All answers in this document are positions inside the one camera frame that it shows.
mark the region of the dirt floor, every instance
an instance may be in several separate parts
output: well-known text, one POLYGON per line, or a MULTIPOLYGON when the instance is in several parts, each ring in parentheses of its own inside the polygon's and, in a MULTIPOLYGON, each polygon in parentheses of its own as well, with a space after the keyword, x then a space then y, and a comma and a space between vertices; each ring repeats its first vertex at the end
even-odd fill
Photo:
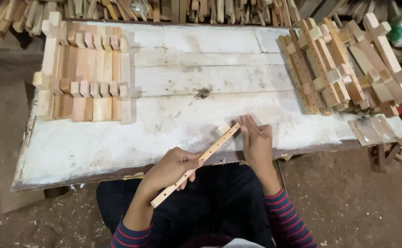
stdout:
MULTIPOLYGON (((0 83, 31 82, 38 63, 0 62, 0 83)), ((322 247, 402 247, 402 164, 372 172, 367 149, 281 164, 286 189, 322 247)), ((95 183, 0 214, 0 247, 105 247, 95 183)))

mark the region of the wooden stick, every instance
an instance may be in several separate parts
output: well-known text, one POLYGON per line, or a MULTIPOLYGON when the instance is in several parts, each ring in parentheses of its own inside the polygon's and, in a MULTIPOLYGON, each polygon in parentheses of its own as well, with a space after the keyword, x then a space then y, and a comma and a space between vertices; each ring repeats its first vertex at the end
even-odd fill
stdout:
MULTIPOLYGON (((229 131, 227 131, 216 143, 213 144, 206 152, 204 152, 198 160, 206 161, 213 153, 215 153, 236 131, 241 127, 238 122, 229 131)), ((165 188, 154 200, 151 201, 151 205, 156 208, 162 203, 176 188, 178 188, 196 169, 187 171, 176 184, 165 188)))

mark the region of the workbench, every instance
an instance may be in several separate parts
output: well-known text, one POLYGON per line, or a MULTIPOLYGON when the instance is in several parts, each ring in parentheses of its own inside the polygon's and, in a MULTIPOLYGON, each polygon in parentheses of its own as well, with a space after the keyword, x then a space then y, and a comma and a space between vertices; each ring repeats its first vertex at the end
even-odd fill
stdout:
MULTIPOLYGON (((129 33, 134 123, 41 121, 34 100, 13 190, 140 177, 169 149, 208 149, 247 113, 273 127, 275 158, 360 147, 347 123, 358 115, 303 114, 277 41, 286 28, 98 25, 129 33)), ((400 118, 387 121, 402 138, 400 118)), ((205 165, 243 159, 238 134, 205 165)))

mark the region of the red and navy striped shirt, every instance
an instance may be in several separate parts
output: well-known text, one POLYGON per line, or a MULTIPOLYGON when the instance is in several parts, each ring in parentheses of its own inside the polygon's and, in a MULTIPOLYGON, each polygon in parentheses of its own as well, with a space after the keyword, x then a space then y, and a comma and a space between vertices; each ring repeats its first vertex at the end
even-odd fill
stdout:
MULTIPOLYGON (((317 247, 284 189, 273 196, 265 196, 264 202, 271 233, 278 247, 317 247)), ((146 246, 151 227, 152 224, 143 231, 132 231, 120 222, 112 236, 111 248, 142 248, 146 246)))

